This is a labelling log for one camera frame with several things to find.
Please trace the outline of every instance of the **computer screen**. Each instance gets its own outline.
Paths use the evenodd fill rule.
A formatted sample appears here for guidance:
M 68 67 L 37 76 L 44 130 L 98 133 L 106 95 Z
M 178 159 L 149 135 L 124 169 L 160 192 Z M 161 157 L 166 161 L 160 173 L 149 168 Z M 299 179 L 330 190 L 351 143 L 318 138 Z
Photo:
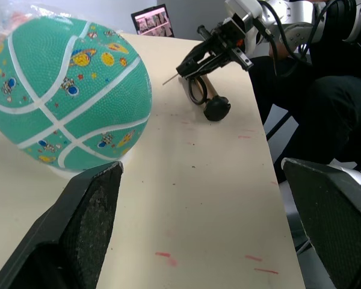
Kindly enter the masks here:
M 174 37 L 165 4 L 131 14 L 139 35 Z

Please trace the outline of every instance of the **table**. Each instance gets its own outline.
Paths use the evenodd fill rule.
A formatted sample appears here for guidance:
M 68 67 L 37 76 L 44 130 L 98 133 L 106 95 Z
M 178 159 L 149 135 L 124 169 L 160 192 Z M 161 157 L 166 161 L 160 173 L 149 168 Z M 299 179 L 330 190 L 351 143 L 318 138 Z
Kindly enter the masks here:
M 197 42 L 124 36 L 149 71 L 153 108 L 97 287 L 304 288 L 248 75 L 237 64 L 210 74 L 232 104 L 211 123 L 181 79 L 162 86 Z M 0 268 L 66 183 L 0 134 Z

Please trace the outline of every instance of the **black pants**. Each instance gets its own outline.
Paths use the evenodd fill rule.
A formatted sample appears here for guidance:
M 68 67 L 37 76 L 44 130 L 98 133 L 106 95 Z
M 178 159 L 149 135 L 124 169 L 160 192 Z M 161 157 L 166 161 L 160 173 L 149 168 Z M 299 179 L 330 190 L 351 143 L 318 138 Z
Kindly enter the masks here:
M 254 58 L 252 62 L 254 67 L 249 73 L 262 123 L 273 104 L 288 110 L 298 122 L 297 130 L 274 163 L 278 182 L 286 180 L 281 168 L 285 157 L 330 163 L 361 125 L 361 79 L 319 78 L 304 65 L 290 77 L 277 79 L 270 57 Z M 282 60 L 278 69 L 286 72 L 294 63 L 290 58 Z

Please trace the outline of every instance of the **person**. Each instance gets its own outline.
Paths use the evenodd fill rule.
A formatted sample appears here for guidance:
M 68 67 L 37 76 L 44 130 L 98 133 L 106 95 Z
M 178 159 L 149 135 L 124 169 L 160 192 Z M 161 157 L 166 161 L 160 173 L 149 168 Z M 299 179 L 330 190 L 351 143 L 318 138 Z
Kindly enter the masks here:
M 277 69 L 286 73 L 295 60 L 283 44 L 277 44 L 277 51 Z M 312 67 L 299 64 L 286 78 L 276 77 L 269 56 L 253 58 L 249 70 L 262 123 L 273 104 L 298 123 L 274 163 L 279 183 L 286 180 L 281 168 L 285 157 L 329 164 L 348 143 L 361 144 L 361 49 L 323 37 L 310 46 L 310 56 Z

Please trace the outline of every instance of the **teal basketball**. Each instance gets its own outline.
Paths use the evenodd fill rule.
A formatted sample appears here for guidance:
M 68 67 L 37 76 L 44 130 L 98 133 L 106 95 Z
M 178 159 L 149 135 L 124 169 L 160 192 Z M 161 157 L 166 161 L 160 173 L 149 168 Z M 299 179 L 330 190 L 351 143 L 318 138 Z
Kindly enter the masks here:
M 104 26 L 41 17 L 0 45 L 0 131 L 50 166 L 78 171 L 120 159 L 151 103 L 142 59 Z

